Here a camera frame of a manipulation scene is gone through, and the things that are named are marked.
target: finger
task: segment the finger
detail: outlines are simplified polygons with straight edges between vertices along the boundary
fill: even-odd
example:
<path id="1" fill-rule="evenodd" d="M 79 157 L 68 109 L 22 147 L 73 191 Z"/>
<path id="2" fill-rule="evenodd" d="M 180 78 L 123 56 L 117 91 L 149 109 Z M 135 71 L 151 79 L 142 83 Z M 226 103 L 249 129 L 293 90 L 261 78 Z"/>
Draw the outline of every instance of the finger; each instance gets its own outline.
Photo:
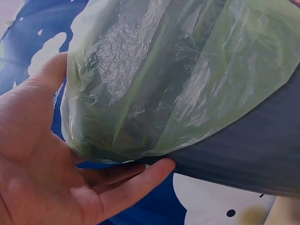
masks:
<path id="1" fill-rule="evenodd" d="M 54 95 L 67 74 L 67 52 L 59 53 L 47 61 L 24 85 L 36 85 Z"/>
<path id="2" fill-rule="evenodd" d="M 98 218 L 99 221 L 108 219 L 133 206 L 163 182 L 174 168 L 173 160 L 162 159 L 121 186 L 100 194 L 103 217 Z"/>
<path id="3" fill-rule="evenodd" d="M 96 185 L 96 186 L 91 187 L 91 189 L 92 189 L 93 191 L 95 191 L 98 195 L 100 195 L 100 194 L 102 194 L 102 193 L 104 193 L 104 192 L 106 192 L 106 191 L 109 191 L 109 190 L 112 190 L 112 189 L 114 189 L 114 188 L 119 187 L 120 185 L 126 183 L 127 181 L 131 180 L 132 178 L 134 178 L 134 177 L 137 176 L 137 175 L 128 177 L 128 178 L 126 178 L 126 179 L 124 179 L 124 180 L 121 180 L 121 181 L 119 181 L 119 182 L 117 182 L 117 183 L 114 183 L 114 184 L 109 184 L 109 185 L 102 185 L 102 184 L 99 184 L 99 185 Z"/>
<path id="4" fill-rule="evenodd" d="M 0 140 L 10 149 L 33 149 L 50 130 L 53 94 L 66 74 L 67 55 L 59 54 L 32 78 L 0 96 Z"/>
<path id="5" fill-rule="evenodd" d="M 71 157 L 72 157 L 72 162 L 77 165 L 77 164 L 80 164 L 80 163 L 83 163 L 85 162 L 86 160 L 84 160 L 83 158 L 79 157 L 78 155 L 76 155 L 75 152 L 73 152 L 71 150 Z"/>
<path id="6" fill-rule="evenodd" d="M 138 162 L 111 166 L 102 170 L 81 169 L 80 172 L 90 186 L 109 185 L 144 171 L 146 166 Z"/>

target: white spot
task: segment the white spot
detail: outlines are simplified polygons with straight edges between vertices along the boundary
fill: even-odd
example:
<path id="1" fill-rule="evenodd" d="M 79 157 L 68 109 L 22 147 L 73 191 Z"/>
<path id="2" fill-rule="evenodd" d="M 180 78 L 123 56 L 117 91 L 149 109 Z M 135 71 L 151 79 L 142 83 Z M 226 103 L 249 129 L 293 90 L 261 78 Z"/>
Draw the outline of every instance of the white spot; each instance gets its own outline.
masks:
<path id="1" fill-rule="evenodd" d="M 240 218 L 249 207 L 260 207 L 268 213 L 275 200 L 270 195 L 260 198 L 257 193 L 180 174 L 174 174 L 173 186 L 180 203 L 187 209 L 185 225 L 240 225 Z M 235 210 L 236 215 L 228 217 L 229 210 Z"/>
<path id="2" fill-rule="evenodd" d="M 65 43 L 66 39 L 67 34 L 62 32 L 46 41 L 43 48 L 31 59 L 31 64 L 28 67 L 29 76 L 34 75 L 43 64 L 58 54 L 60 52 L 60 47 Z"/>
<path id="3" fill-rule="evenodd" d="M 40 29 L 40 30 L 38 31 L 37 35 L 41 36 L 42 33 L 43 33 L 43 29 Z"/>

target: wrinkled plastic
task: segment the wrinkled plastic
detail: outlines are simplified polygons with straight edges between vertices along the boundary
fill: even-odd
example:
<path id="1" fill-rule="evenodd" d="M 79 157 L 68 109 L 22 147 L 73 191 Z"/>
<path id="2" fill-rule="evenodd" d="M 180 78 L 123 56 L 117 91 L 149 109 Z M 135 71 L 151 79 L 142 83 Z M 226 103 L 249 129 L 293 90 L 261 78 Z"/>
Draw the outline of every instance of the wrinkled plastic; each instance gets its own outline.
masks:
<path id="1" fill-rule="evenodd" d="M 299 27 L 282 0 L 90 0 L 72 25 L 63 136 L 99 161 L 197 143 L 288 81 Z"/>

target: translucent plastic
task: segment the translucent plastic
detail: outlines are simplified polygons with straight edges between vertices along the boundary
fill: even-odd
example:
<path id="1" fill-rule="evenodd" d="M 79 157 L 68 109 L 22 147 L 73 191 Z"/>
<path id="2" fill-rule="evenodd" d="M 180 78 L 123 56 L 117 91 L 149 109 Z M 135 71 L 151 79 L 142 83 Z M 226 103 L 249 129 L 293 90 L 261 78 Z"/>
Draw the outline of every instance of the translucent plastic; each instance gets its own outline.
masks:
<path id="1" fill-rule="evenodd" d="M 72 24 L 64 138 L 120 162 L 197 143 L 288 81 L 299 27 L 283 0 L 90 0 Z"/>

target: plastic bag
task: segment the plastic bag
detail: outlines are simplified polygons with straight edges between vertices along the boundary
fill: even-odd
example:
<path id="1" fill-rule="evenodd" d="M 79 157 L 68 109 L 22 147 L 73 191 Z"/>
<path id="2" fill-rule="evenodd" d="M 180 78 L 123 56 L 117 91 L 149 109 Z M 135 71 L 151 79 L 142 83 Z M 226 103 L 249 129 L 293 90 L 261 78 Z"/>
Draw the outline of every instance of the plastic bag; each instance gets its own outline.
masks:
<path id="1" fill-rule="evenodd" d="M 197 143 L 287 82 L 299 27 L 282 0 L 90 0 L 72 24 L 63 136 L 102 162 Z"/>

